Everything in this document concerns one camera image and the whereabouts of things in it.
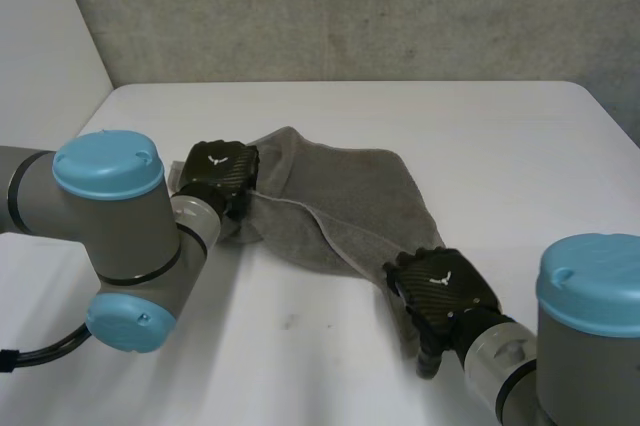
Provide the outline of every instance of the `robotic hand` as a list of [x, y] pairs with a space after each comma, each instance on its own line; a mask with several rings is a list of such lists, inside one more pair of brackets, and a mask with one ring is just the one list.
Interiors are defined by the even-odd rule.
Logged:
[[169, 198], [156, 147], [138, 133], [88, 134], [57, 153], [0, 147], [0, 233], [80, 242], [101, 283], [85, 325], [39, 351], [1, 351], [0, 372], [57, 359], [91, 335], [123, 351], [162, 346], [222, 221], [245, 214], [257, 172], [255, 147], [198, 143]]
[[537, 282], [539, 337], [501, 313], [455, 249], [385, 265], [420, 333], [417, 372], [454, 350], [471, 390], [505, 426], [631, 426], [640, 417], [640, 237], [585, 234], [547, 249]]

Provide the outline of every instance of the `white table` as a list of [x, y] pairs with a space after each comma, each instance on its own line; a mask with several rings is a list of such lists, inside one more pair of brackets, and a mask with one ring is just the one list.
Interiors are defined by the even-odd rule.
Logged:
[[[196, 141], [250, 141], [284, 125], [398, 152], [445, 242], [532, 329], [545, 247], [583, 232], [640, 234], [640, 151], [570, 83], [138, 85], [114, 91], [84, 131], [145, 133], [168, 166]], [[98, 286], [81, 247], [4, 235], [0, 255], [0, 347], [41, 347], [80, 324]], [[90, 340], [4, 375], [0, 423], [496, 424], [452, 354], [436, 380], [415, 377], [366, 281], [307, 272], [260, 245], [212, 256], [159, 352]]]

